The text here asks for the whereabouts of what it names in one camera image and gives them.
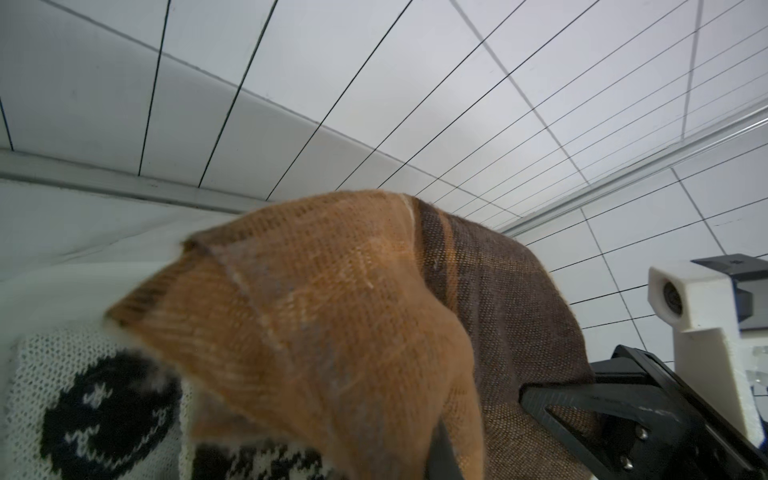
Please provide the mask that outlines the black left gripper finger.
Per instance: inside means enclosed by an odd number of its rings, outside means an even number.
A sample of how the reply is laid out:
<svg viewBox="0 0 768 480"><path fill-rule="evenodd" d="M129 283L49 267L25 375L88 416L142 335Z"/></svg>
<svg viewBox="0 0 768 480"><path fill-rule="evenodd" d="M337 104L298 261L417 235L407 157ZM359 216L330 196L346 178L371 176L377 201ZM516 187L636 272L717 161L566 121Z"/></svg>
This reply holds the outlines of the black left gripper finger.
<svg viewBox="0 0 768 480"><path fill-rule="evenodd" d="M463 480L447 429L440 420L434 430L425 467L426 480Z"/></svg>

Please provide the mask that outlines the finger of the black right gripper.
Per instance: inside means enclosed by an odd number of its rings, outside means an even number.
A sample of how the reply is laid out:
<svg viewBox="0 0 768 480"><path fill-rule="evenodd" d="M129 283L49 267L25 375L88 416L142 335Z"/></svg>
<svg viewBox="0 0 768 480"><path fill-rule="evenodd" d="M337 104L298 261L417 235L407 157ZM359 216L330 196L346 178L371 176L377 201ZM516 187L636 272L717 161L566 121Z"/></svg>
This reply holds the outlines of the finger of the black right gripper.
<svg viewBox="0 0 768 480"><path fill-rule="evenodd" d="M598 479L764 479L767 457L655 355L619 345L591 384L520 404Z"/></svg>

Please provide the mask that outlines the brown plaid scarf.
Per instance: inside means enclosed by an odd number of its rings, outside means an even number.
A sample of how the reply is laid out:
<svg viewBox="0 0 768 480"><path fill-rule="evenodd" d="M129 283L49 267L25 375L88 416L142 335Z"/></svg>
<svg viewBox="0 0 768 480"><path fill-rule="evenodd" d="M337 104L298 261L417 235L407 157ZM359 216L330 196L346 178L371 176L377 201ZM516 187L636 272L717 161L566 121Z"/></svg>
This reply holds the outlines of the brown plaid scarf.
<svg viewBox="0 0 768 480"><path fill-rule="evenodd" d="M105 321L191 384L198 444L420 479L444 427L467 479L590 475L519 402L527 384L594 380L549 273L413 196L334 192L196 233Z"/></svg>

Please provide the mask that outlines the smiley face knit scarf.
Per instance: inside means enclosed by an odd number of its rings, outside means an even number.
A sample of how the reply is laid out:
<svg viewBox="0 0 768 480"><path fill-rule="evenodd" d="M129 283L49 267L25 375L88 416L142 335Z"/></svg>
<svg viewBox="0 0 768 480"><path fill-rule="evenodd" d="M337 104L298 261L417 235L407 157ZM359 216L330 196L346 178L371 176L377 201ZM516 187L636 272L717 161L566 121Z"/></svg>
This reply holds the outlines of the smiley face knit scarf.
<svg viewBox="0 0 768 480"><path fill-rule="evenodd" d="M91 325L21 337L1 418L4 479L331 479L293 445L218 448L187 435L191 389Z"/></svg>

